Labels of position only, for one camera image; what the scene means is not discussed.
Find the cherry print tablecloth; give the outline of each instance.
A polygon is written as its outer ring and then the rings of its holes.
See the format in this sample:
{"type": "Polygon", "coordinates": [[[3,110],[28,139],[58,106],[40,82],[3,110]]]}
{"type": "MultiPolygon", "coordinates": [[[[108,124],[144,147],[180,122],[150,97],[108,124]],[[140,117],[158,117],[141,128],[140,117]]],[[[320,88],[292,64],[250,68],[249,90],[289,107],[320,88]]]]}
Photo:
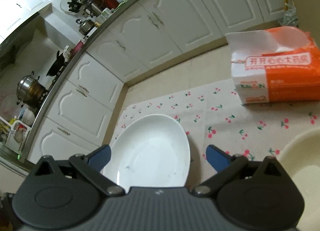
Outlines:
{"type": "Polygon", "coordinates": [[[277,156],[297,134],[320,125],[320,102],[243,105],[231,79],[218,81],[130,105],[111,144],[127,126],[150,114],[169,115],[186,131],[191,150],[187,186],[193,188],[216,173],[206,161],[208,145],[249,160],[277,156]]]}

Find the kettle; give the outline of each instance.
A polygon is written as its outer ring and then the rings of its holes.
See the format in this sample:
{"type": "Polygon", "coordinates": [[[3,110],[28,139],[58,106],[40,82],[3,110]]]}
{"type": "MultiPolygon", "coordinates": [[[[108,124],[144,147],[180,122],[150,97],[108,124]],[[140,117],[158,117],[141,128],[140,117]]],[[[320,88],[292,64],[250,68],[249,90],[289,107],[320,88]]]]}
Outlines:
{"type": "Polygon", "coordinates": [[[81,19],[76,20],[77,24],[80,24],[79,32],[82,35],[87,35],[91,29],[94,27],[94,22],[90,19],[82,21],[81,19]]]}

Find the stainless steel pot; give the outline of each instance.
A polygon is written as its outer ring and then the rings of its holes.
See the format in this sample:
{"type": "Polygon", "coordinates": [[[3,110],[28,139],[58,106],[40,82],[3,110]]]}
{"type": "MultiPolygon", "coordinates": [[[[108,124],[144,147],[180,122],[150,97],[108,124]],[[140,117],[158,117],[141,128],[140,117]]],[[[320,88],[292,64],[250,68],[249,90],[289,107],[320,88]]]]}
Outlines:
{"type": "Polygon", "coordinates": [[[85,21],[81,21],[81,19],[77,19],[76,23],[80,24],[79,32],[82,35],[87,35],[91,31],[91,29],[94,27],[94,22],[90,19],[85,21]]]}
{"type": "Polygon", "coordinates": [[[38,79],[35,79],[33,75],[34,72],[30,75],[24,76],[19,81],[17,86],[17,105],[20,101],[23,101],[33,108],[38,107],[41,97],[46,92],[46,89],[38,82],[39,77],[38,79]]]}

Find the white plate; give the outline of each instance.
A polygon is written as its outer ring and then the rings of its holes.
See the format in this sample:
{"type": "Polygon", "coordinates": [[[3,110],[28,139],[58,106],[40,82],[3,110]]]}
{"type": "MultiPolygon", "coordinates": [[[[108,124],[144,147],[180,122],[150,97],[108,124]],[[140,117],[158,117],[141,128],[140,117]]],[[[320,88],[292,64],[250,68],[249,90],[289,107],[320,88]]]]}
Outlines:
{"type": "Polygon", "coordinates": [[[181,125],[167,115],[147,115],[119,135],[103,175],[128,192],[131,186],[184,186],[189,167],[189,141],[181,125]]]}
{"type": "Polygon", "coordinates": [[[303,196],[305,207],[297,228],[320,230],[320,128],[296,136],[278,157],[303,196]]]}

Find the tissue package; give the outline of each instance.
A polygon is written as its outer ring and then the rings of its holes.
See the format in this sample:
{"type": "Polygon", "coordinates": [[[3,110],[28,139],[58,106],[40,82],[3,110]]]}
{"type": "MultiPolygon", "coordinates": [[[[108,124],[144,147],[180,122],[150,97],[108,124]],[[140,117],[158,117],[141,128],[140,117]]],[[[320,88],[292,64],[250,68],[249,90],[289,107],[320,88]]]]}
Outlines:
{"type": "Polygon", "coordinates": [[[244,104],[320,100],[320,50],[308,33],[284,26],[226,38],[244,104]]]}

